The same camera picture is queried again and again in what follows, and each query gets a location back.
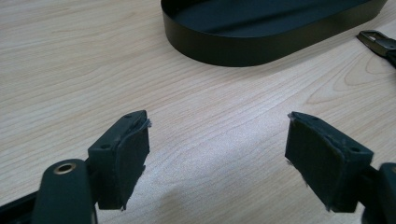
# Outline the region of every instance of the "wood grain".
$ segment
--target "wood grain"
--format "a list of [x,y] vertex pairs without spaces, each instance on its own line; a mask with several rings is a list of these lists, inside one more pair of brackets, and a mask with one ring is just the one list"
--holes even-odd
[[376,168],[396,161],[396,72],[355,38],[395,38],[395,10],[390,0],[288,57],[227,68],[173,49],[160,1],[1,1],[0,204],[146,109],[146,172],[127,210],[99,211],[101,223],[360,223],[361,206],[328,213],[287,165],[287,114],[328,121],[373,150]]

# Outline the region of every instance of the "clamp jaw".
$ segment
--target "clamp jaw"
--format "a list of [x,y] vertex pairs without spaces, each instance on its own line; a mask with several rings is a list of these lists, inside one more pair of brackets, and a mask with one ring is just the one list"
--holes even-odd
[[388,59],[396,68],[396,40],[375,30],[361,31],[357,38],[374,53]]
[[89,149],[85,161],[51,165],[38,192],[0,207],[0,223],[98,223],[100,209],[123,210],[145,170],[150,121],[146,111],[120,118]]
[[328,210],[355,212],[365,206],[362,223],[396,223],[396,163],[379,171],[374,152],[314,116],[290,115],[286,158]]

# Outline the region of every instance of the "metal ring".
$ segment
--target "metal ring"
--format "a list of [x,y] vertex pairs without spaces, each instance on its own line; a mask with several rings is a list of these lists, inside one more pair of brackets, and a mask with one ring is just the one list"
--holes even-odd
[[56,167],[53,170],[53,173],[55,173],[56,175],[64,175],[73,171],[74,169],[76,169],[76,167],[77,167],[76,164],[73,162],[64,163]]

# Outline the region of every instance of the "black oval tray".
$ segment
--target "black oval tray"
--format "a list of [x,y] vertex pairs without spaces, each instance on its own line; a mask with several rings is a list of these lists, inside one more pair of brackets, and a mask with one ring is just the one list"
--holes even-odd
[[203,63],[269,63],[373,19],[387,0],[162,0],[169,42]]

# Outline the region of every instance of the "wooden table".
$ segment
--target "wooden table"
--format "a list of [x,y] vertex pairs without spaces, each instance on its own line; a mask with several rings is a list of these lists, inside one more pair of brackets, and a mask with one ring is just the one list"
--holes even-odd
[[229,68],[176,51],[160,1],[0,2],[0,204],[146,109],[151,152],[127,210],[100,223],[360,223],[328,213],[284,157],[291,111],[328,121],[396,161],[396,70],[355,35],[396,37],[396,2],[374,20],[273,63]]

